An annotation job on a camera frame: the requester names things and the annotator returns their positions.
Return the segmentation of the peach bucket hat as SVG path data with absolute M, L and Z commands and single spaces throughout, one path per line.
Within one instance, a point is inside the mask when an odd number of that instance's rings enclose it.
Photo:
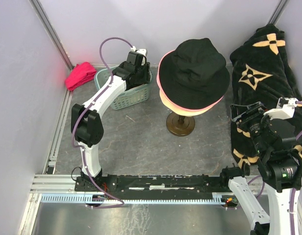
M 162 103 L 171 111 L 173 111 L 174 113 L 181 115 L 181 116 L 185 116 L 185 117 L 193 117 L 193 116 L 197 116 L 197 115 L 201 115 L 205 112 L 207 112 L 208 110 L 210 110 L 212 107 L 208 107 L 202 110 L 186 110 L 182 107 L 179 107 L 175 104 L 173 104 L 162 91 L 159 91 L 159 95 L 161 98 Z

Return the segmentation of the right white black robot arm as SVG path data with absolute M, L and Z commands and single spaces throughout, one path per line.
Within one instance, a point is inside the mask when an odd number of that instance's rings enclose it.
M 231 120 L 250 134 L 258 154 L 256 161 L 268 199 L 266 213 L 249 188 L 239 167 L 224 168 L 219 186 L 232 191 L 250 223 L 252 235 L 297 235 L 297 201 L 302 187 L 302 157 L 294 148 L 294 126 L 287 122 L 300 102 L 280 98 L 268 110 L 261 102 L 250 105 L 231 104 Z

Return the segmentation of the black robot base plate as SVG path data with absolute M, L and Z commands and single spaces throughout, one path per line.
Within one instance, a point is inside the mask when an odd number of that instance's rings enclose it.
M 119 199 L 211 199 L 230 194 L 225 179 L 208 175 L 107 175 L 94 182 Z

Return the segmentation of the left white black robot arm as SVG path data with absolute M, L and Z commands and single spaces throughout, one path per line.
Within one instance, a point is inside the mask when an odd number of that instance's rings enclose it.
M 102 178 L 98 176 L 101 172 L 98 144 L 104 134 L 101 118 L 121 93 L 150 83 L 147 50 L 130 51 L 124 62 L 108 71 L 109 78 L 103 87 L 82 105 L 72 107 L 72 142 L 81 151 L 82 172 L 87 175 L 85 184 L 92 191 L 102 187 Z

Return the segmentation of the black beige bucket hat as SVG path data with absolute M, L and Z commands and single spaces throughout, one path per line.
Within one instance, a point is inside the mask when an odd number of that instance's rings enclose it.
M 186 40 L 164 55 L 157 77 L 164 95 L 188 110 L 201 110 L 218 102 L 230 82 L 226 60 L 208 38 Z

